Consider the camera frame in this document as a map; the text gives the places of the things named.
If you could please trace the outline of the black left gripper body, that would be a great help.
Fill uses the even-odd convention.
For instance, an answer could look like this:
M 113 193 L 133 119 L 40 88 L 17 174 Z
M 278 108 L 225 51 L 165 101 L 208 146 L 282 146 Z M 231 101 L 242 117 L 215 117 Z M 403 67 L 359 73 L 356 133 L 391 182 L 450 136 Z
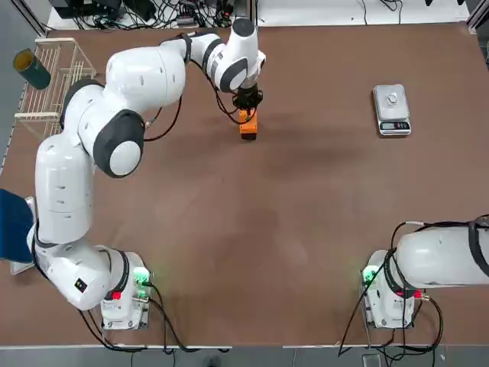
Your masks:
M 237 109 L 256 109 L 263 100 L 263 91 L 257 87 L 239 88 L 233 96 Z

